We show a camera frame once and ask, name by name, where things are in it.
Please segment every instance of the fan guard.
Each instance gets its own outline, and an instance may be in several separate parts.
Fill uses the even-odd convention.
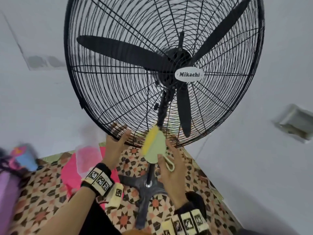
[[[82,47],[79,35],[103,36],[131,43],[160,55],[178,46],[193,56],[207,37],[242,0],[69,0],[64,28],[68,73],[93,121],[119,138],[112,125],[127,125],[134,136],[127,144],[141,147],[144,134],[157,122],[157,103],[166,85],[158,72],[124,63]],[[235,109],[255,74],[264,39],[263,0],[250,3],[224,38],[195,66],[205,77],[188,83],[192,110],[190,137],[180,127],[176,94],[164,122],[166,137],[178,146],[216,129]]]

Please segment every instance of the hand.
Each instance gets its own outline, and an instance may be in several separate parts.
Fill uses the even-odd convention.
[[[161,154],[158,155],[158,163],[161,169],[161,178],[164,188],[177,210],[188,202],[185,195],[186,166],[178,149],[176,149],[168,139],[166,140],[166,145],[173,152],[174,160],[169,159],[174,162],[175,169],[173,172],[167,169],[165,159]]]
[[[123,151],[124,143],[130,135],[131,131],[126,130],[119,141],[116,141],[112,136],[107,135],[105,142],[105,156],[101,162],[104,163],[110,170],[113,170],[118,164],[120,154]]]

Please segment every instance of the translucent container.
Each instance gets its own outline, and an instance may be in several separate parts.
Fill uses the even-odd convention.
[[[80,145],[75,151],[77,173],[85,178],[94,166],[102,160],[99,145]]]

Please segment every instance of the stand fan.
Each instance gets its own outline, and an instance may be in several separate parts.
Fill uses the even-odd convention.
[[[263,0],[69,0],[64,27],[81,107],[116,139],[111,125],[127,125],[135,147],[154,125],[176,146],[216,129],[250,85],[263,39]],[[154,171],[120,176],[139,191],[138,229],[151,197],[166,194]]]

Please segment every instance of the patterned rug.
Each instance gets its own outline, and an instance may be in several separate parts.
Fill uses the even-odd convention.
[[[187,165],[186,191],[193,190],[199,193],[206,204],[208,224],[212,235],[234,234],[241,228],[236,219],[230,215],[228,209],[220,203],[214,195],[210,181],[203,172],[196,168],[193,159],[183,154]],[[26,180],[27,185],[21,190],[20,198],[16,205],[16,212],[12,222],[11,235],[35,234],[45,223],[53,217],[57,210],[67,202],[66,188],[60,178],[61,169],[69,160],[70,153],[64,153],[60,160],[51,164],[40,166],[36,172],[31,173]],[[140,156],[139,150],[129,147],[124,150],[117,170],[119,174],[139,176],[146,173],[147,162]],[[160,169],[156,165],[155,171],[158,180]],[[124,197],[118,209],[106,211],[109,218],[121,232],[134,228],[139,199],[138,191],[125,186]],[[157,195],[151,199],[148,208],[145,231],[159,235],[161,222],[174,213],[174,206],[165,195]]]

